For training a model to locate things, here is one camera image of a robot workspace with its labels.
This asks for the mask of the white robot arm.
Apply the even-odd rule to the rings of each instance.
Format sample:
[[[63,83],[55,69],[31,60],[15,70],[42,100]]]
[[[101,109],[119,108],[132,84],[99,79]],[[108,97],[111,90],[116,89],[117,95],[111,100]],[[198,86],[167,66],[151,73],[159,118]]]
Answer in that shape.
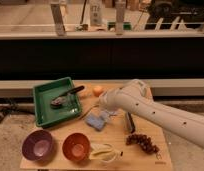
[[[99,104],[107,110],[135,114],[204,148],[204,116],[154,102],[146,97],[148,88],[134,79],[102,93]]]

